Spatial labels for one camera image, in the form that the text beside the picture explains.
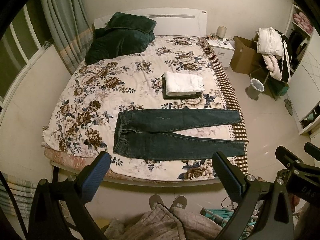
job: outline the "blue jeans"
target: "blue jeans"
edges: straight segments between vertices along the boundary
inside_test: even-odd
[[[145,109],[118,115],[113,151],[144,160],[210,159],[244,155],[244,140],[199,138],[173,133],[197,127],[241,122],[238,111],[220,109]]]

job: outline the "folded white towel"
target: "folded white towel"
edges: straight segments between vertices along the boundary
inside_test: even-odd
[[[202,77],[192,74],[165,72],[165,87],[168,96],[194,95],[203,92]]]

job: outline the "white nightstand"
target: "white nightstand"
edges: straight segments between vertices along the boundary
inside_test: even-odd
[[[228,43],[227,45],[224,45],[218,40],[207,40],[207,42],[209,43],[210,47],[213,48],[222,66],[224,68],[228,68],[235,51],[231,44]]]

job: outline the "window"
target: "window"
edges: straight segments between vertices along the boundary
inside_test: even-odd
[[[0,40],[0,123],[14,91],[51,34],[40,0],[29,0]]]

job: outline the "tiled floor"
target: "tiled floor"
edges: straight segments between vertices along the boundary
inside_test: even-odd
[[[277,171],[284,168],[275,158],[279,145],[287,147],[306,164],[313,164],[313,159],[303,151],[309,137],[298,134],[294,118],[288,114],[283,100],[274,101],[268,92],[261,94],[258,101],[249,99],[244,92],[250,84],[249,76],[233,73],[231,68],[226,71],[244,113],[249,139],[249,173],[273,181]],[[60,179],[67,175],[67,172],[60,174]],[[148,199],[155,193],[167,206],[177,195],[183,194],[188,200],[186,209],[198,213],[202,207],[220,208],[222,200],[227,197],[222,184],[159,188],[103,182],[87,208],[93,218],[130,220],[149,210]]]

